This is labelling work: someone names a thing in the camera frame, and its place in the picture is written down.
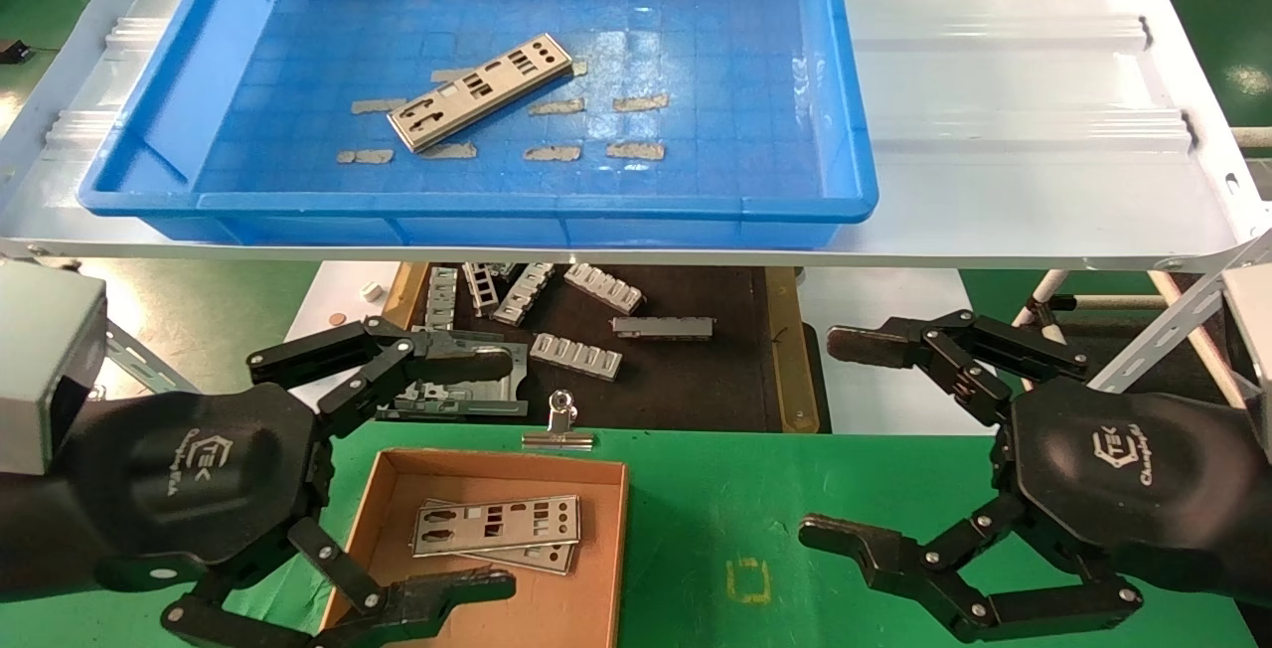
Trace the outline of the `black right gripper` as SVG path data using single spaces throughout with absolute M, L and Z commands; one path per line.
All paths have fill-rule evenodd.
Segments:
M 1090 390 L 1076 382 L 1088 377 L 1076 350 L 972 311 L 836 325 L 828 353 L 917 368 L 982 425 L 1002 424 L 999 484 L 1018 495 L 999 494 L 929 544 L 826 514 L 798 531 L 804 547 L 851 559 L 868 588 L 918 603 L 959 642 L 1117 628 L 1144 603 L 1122 575 L 1269 603 L 1269 460 L 1241 409 Z M 1013 400 L 990 368 L 1035 390 Z M 1009 535 L 1077 583 L 995 595 L 971 586 L 963 567 Z

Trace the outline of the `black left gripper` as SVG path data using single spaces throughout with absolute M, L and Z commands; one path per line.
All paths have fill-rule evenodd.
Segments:
M 515 577 L 502 569 L 382 587 L 314 519 L 333 474 L 328 438 L 351 434 L 410 384 L 505 378 L 513 356 L 371 316 L 254 351 L 245 365 L 259 384 L 245 392 L 86 404 L 50 471 L 4 474 L 3 598 L 196 581 L 162 617 L 195 647 L 385 647 L 438 637 L 460 603 L 513 598 Z M 341 373 L 317 415 L 287 392 Z M 226 611 L 233 587 L 294 554 L 350 603 L 336 624 L 312 635 Z

